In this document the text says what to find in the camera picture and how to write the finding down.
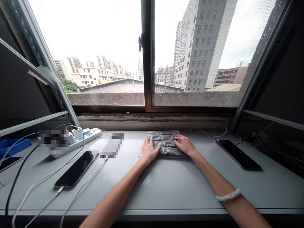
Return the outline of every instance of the window latch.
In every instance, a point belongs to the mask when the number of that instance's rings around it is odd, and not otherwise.
[[[141,46],[141,44],[142,44],[142,39],[141,39],[141,36],[139,35],[139,36],[138,36],[139,51],[142,51],[142,46]]]

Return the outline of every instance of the white bracelet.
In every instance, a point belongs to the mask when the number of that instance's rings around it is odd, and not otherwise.
[[[242,191],[238,188],[237,190],[235,190],[234,192],[226,195],[226,196],[218,196],[216,195],[216,199],[218,201],[221,201],[221,202],[224,202],[224,201],[227,201],[227,200],[232,200],[234,198],[236,198],[237,196],[239,196],[240,194],[242,193]]]

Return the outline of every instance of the desk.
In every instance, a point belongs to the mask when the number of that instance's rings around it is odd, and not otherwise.
[[[83,188],[67,216],[87,216],[100,200],[136,163],[145,131],[124,131],[124,141],[116,158],[109,158],[104,167]],[[304,214],[304,180],[276,163],[263,153],[242,142],[237,145],[255,160],[263,171],[242,169],[215,140],[190,131],[181,131],[189,137],[195,148],[234,187],[240,188],[243,196],[262,214]],[[221,139],[238,142],[238,137],[228,133]],[[82,151],[99,150],[105,142],[96,144],[98,139],[87,143]],[[9,205],[9,215],[13,215],[30,186],[45,175],[67,162],[80,148],[50,161],[48,154],[37,149],[27,160],[16,183]],[[27,148],[17,154],[25,156]],[[33,216],[55,195],[54,183],[81,156],[77,155],[53,176],[43,180],[29,194],[19,215]],[[101,165],[98,157],[72,190],[63,191],[41,216],[61,216],[82,184]],[[13,180],[17,166],[3,172],[8,180]],[[4,215],[6,199],[12,181],[0,190],[0,216]],[[224,216],[227,211],[215,198],[215,192],[199,168],[191,159],[156,159],[141,174],[118,219],[139,220],[195,220],[211,216]]]

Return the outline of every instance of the white power strip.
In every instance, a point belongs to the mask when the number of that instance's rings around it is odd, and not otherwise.
[[[93,128],[90,130],[89,134],[85,135],[85,144],[92,141],[93,139],[96,139],[98,137],[100,137],[101,134],[101,130],[98,128]],[[59,158],[75,149],[77,149],[78,147],[83,146],[83,137],[80,137],[78,139],[76,139],[76,142],[72,143],[69,145],[69,149],[66,151],[50,151],[50,154],[53,158]]]

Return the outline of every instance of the black smartphone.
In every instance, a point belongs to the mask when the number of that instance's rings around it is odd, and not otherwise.
[[[9,157],[5,160],[3,160],[1,166],[0,166],[0,173],[4,170],[8,169],[9,167],[13,166],[17,162],[20,162],[23,159],[23,157]]]
[[[261,170],[262,168],[247,154],[241,151],[229,140],[217,140],[217,143],[243,168],[249,170]]]
[[[56,181],[54,188],[72,189],[81,179],[83,174],[99,155],[99,151],[86,151],[81,157]]]

